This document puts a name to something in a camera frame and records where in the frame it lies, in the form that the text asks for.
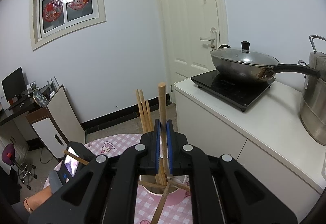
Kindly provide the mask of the person's left hand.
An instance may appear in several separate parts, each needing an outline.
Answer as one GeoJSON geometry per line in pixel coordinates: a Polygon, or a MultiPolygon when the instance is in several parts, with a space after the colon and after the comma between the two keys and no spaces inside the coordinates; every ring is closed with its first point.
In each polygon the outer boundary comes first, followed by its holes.
{"type": "Polygon", "coordinates": [[[35,211],[40,205],[42,205],[48,198],[52,196],[51,187],[48,186],[38,193],[32,195],[29,198],[25,198],[23,205],[25,209],[31,214],[35,211]]]}

